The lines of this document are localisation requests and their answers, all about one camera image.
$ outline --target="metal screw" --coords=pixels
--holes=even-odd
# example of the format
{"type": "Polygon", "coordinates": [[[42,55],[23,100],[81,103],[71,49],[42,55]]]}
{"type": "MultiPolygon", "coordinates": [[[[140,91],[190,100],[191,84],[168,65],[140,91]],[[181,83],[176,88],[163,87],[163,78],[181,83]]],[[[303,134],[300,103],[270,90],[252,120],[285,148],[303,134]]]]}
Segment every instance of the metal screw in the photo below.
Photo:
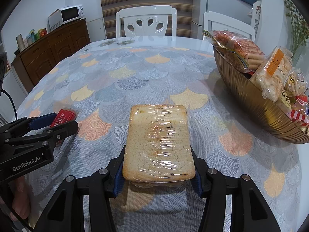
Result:
{"type": "Polygon", "coordinates": [[[217,173],[217,169],[215,169],[215,168],[209,168],[209,169],[208,169],[208,173],[210,173],[210,174],[216,174],[216,173],[217,173]]]}
{"type": "Polygon", "coordinates": [[[108,170],[106,168],[101,168],[98,173],[99,174],[106,174],[108,172],[108,170]]]}
{"type": "Polygon", "coordinates": [[[67,176],[67,177],[65,178],[65,180],[66,180],[67,182],[71,182],[71,181],[74,180],[74,177],[73,177],[72,175],[69,175],[69,176],[67,176]]]}
{"type": "Polygon", "coordinates": [[[249,180],[250,180],[250,176],[247,175],[247,174],[243,174],[241,177],[242,177],[245,181],[249,181],[249,180]]]}

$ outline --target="red candy wrapper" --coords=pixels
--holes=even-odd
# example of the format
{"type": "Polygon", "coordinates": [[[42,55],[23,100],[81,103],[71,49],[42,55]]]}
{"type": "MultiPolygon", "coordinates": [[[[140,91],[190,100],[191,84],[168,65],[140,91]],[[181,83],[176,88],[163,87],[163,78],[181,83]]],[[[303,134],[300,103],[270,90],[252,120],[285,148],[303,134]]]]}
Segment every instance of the red candy wrapper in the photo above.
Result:
{"type": "Polygon", "coordinates": [[[303,115],[300,111],[292,110],[291,111],[291,120],[301,127],[309,126],[309,119],[306,115],[303,115]]]}
{"type": "Polygon", "coordinates": [[[61,109],[57,114],[56,118],[54,119],[54,121],[52,122],[52,124],[50,125],[50,127],[54,127],[56,125],[69,122],[71,120],[74,120],[75,118],[76,118],[75,112],[61,109]]]}

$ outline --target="human hand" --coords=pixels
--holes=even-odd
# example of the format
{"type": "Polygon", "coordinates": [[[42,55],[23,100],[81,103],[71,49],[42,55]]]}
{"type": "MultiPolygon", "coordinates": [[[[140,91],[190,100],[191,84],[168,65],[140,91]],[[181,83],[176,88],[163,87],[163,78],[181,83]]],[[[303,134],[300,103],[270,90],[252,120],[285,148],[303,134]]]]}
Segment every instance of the human hand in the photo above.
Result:
{"type": "MultiPolygon", "coordinates": [[[[26,219],[30,214],[30,200],[28,196],[28,188],[25,177],[19,177],[14,180],[16,191],[13,199],[12,208],[22,219],[26,219]]],[[[10,213],[12,220],[17,221],[17,218],[10,213]]]]}

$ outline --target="blue gripper pad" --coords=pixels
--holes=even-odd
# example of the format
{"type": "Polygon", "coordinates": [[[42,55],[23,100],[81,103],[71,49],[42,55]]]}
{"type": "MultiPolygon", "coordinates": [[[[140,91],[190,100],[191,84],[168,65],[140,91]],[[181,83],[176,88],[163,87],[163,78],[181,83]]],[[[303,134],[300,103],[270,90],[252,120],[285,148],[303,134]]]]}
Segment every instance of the blue gripper pad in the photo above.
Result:
{"type": "Polygon", "coordinates": [[[190,180],[191,185],[193,187],[194,192],[198,194],[199,197],[201,197],[203,190],[200,183],[200,175],[198,174],[197,170],[195,169],[195,177],[190,180]]]}
{"type": "Polygon", "coordinates": [[[37,117],[29,123],[29,127],[31,130],[38,130],[43,127],[49,126],[52,124],[56,116],[57,116],[56,113],[50,113],[47,115],[37,117]]]}
{"type": "Polygon", "coordinates": [[[122,166],[123,166],[123,161],[121,162],[120,164],[120,167],[116,173],[116,176],[115,176],[115,186],[114,186],[114,189],[113,189],[113,194],[115,196],[117,196],[119,193],[121,193],[122,191],[122,188],[123,188],[123,185],[125,184],[125,178],[123,178],[123,175],[122,175],[122,166]]]}

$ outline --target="bread slice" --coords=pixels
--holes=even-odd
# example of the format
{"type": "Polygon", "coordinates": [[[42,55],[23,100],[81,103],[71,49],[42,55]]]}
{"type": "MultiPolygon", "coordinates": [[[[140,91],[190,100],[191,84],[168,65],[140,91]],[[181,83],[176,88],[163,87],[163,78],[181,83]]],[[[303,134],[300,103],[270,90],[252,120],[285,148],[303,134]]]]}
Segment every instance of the bread slice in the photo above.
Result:
{"type": "Polygon", "coordinates": [[[132,107],[122,173],[127,180],[147,183],[195,176],[183,105],[132,107]]]}

